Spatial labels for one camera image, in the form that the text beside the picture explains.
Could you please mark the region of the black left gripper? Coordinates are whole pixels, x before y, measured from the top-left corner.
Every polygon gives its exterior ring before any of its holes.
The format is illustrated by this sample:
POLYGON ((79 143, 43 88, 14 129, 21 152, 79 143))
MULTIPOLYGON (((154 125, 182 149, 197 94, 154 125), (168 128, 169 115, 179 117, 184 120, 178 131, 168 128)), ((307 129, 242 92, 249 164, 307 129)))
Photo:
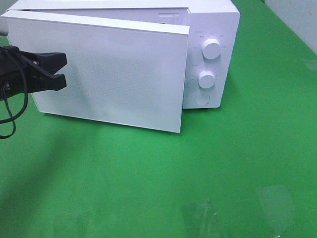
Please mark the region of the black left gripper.
POLYGON ((10 98, 20 93, 58 91, 67 86, 64 74, 40 76, 26 60, 45 71, 56 74, 67 65, 65 53, 31 53, 16 46, 0 48, 0 99, 10 98))

